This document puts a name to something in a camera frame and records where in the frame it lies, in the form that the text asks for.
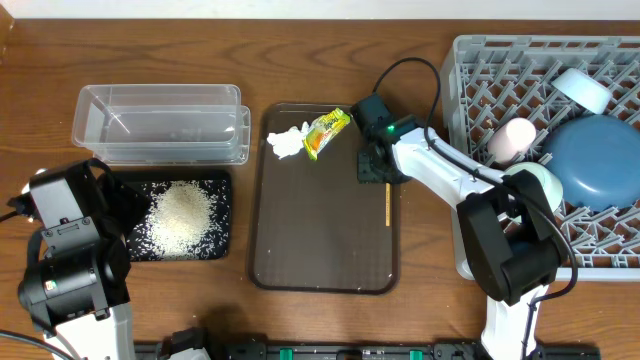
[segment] white cup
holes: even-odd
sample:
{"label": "white cup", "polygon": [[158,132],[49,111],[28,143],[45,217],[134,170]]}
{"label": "white cup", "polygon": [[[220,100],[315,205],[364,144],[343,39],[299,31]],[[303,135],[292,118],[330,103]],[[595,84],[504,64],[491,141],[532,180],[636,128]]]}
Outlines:
{"label": "white cup", "polygon": [[563,72],[551,85],[594,114],[604,113],[613,97],[605,86],[573,68]]}
{"label": "white cup", "polygon": [[518,153],[527,151],[535,138],[536,128],[531,121],[511,119],[489,139],[487,151],[495,155],[497,163],[507,164]]}

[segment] plastic container lid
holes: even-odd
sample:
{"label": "plastic container lid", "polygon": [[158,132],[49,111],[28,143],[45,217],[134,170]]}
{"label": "plastic container lid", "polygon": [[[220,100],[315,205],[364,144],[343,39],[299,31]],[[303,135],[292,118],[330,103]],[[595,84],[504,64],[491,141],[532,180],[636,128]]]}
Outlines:
{"label": "plastic container lid", "polygon": [[72,141],[110,165],[239,165],[250,131],[235,85],[89,85]]}

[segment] plastic dish rack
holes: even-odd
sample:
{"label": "plastic dish rack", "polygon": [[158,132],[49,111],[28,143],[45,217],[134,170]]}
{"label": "plastic dish rack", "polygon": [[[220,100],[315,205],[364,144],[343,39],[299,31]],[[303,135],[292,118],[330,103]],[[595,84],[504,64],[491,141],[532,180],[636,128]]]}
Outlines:
{"label": "plastic dish rack", "polygon": [[[495,130],[525,117],[538,135],[517,161],[545,164],[552,156],[541,152],[546,137],[564,122],[589,114],[551,86],[568,68],[607,86],[614,97],[605,113],[640,131],[640,37],[463,35],[453,42],[441,72],[451,144],[491,165],[486,144]],[[640,201],[600,213],[563,201],[555,216],[573,245],[580,280],[640,281]],[[456,268],[473,279],[455,212],[452,217]],[[561,268],[557,278],[570,275],[571,269]]]}

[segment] black tray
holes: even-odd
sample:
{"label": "black tray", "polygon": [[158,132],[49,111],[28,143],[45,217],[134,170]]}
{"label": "black tray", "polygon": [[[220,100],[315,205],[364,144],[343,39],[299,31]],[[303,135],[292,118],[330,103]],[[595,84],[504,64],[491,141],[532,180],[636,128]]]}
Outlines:
{"label": "black tray", "polygon": [[[229,241],[231,239],[231,176],[223,170],[210,169],[180,169],[180,170],[151,170],[151,171],[127,171],[114,172],[114,175],[123,182],[141,192],[146,196],[152,193],[150,184],[173,181],[198,181],[198,185],[203,188],[208,195],[217,195],[213,221],[218,222],[221,231],[209,231],[207,235],[194,248],[199,249],[199,253],[185,252],[184,254],[171,258],[161,258],[153,252],[147,251],[145,244],[148,239],[136,229],[127,238],[127,249],[131,261],[170,261],[170,260],[213,260],[219,259],[227,254]],[[147,212],[140,222],[144,224],[147,220]]]}
{"label": "black tray", "polygon": [[335,108],[281,104],[265,115],[247,261],[249,278],[261,288],[378,295],[398,280],[399,201],[391,187],[358,183],[363,141],[356,124],[331,140],[317,162],[304,149],[278,160],[266,143],[270,132]]}

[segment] wooden table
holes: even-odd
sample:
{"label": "wooden table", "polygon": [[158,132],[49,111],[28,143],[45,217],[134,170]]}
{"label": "wooden table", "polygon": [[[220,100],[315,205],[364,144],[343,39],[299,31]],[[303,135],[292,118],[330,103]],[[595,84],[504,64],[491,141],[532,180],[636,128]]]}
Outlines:
{"label": "wooden table", "polygon": [[[278,102],[353,103],[394,60],[423,56],[439,66],[457,35],[479,33],[640,35],[640,23],[18,20],[0,66],[0,199],[18,194],[38,168],[91,155],[71,143],[78,92],[87,84],[236,84],[252,110],[253,134],[249,162],[230,168],[230,253],[219,261],[133,264],[127,283],[135,338],[160,340],[195,325],[223,339],[237,333],[307,342],[478,338],[485,295],[455,270],[448,207],[416,182],[401,186],[401,277],[388,295],[263,291],[245,267],[265,110]],[[427,70],[408,65],[383,87],[397,109],[425,114],[434,83]],[[24,219],[0,225],[0,328],[28,334],[34,332],[16,289],[35,229]],[[596,344],[606,359],[633,358],[640,353],[638,294],[640,284],[580,283],[570,296],[544,304],[537,336]],[[49,359],[26,345],[1,340],[0,346],[3,358]]]}

